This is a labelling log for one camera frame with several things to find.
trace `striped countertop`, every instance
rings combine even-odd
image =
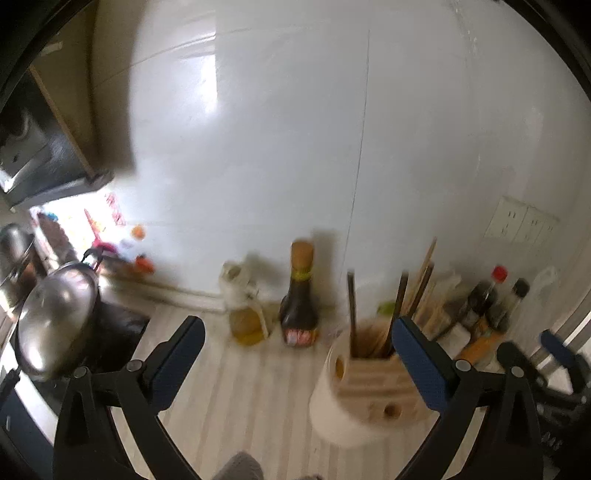
[[[327,480],[394,479],[426,437],[437,415],[389,439],[344,450],[321,440],[308,419],[308,401],[328,348],[286,348],[278,332],[266,342],[241,347],[229,336],[224,315],[158,305],[134,358],[145,359],[187,315],[206,325],[205,346],[162,424],[195,471],[211,478],[237,451],[263,467],[267,480],[320,474]],[[136,471],[152,478],[119,409],[113,414]],[[448,476],[463,465],[482,416],[475,419]]]

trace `green object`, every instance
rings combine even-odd
[[[394,314],[394,305],[396,305],[395,300],[388,300],[380,303],[378,306],[378,315],[391,317]]]

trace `metal screw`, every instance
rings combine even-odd
[[[86,367],[78,367],[74,370],[74,378],[82,378],[86,375],[88,369]]]
[[[140,368],[142,368],[143,364],[144,363],[141,360],[131,360],[127,362],[125,369],[128,372],[137,372]]]
[[[511,373],[517,378],[523,377],[523,370],[520,367],[511,367]]]
[[[470,365],[470,362],[467,360],[458,360],[456,362],[456,368],[460,372],[469,372],[472,366]]]

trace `soy sauce bottle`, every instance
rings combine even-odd
[[[279,321],[288,346],[307,347],[318,337],[318,312],[311,299],[314,246],[298,240],[291,244],[290,289],[281,302]]]

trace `bottle label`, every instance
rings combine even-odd
[[[316,341],[318,330],[298,330],[288,328],[285,330],[285,342],[289,346],[310,346]]]
[[[306,281],[311,277],[311,270],[291,270],[291,278],[293,278],[295,281]]]

